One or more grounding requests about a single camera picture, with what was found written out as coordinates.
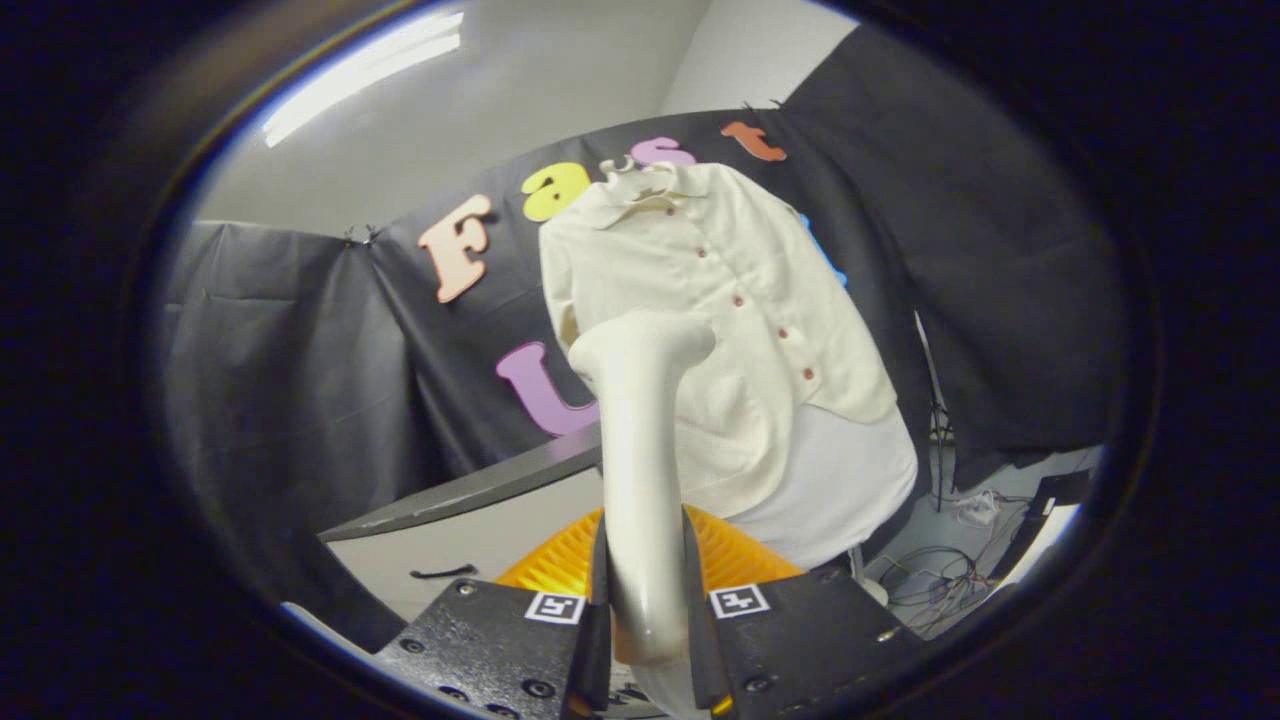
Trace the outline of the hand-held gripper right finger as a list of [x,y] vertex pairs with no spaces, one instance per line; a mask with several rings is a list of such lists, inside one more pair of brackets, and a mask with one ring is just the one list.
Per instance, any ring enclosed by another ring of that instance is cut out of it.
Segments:
[[684,521],[692,702],[713,717],[844,717],[925,642],[838,569],[803,571],[699,509]]

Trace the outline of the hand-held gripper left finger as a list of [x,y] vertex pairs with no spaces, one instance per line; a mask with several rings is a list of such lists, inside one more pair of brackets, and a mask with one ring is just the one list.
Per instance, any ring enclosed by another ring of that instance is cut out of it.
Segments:
[[375,656],[407,682],[504,719],[590,719],[611,703],[600,509],[493,582],[454,579]]

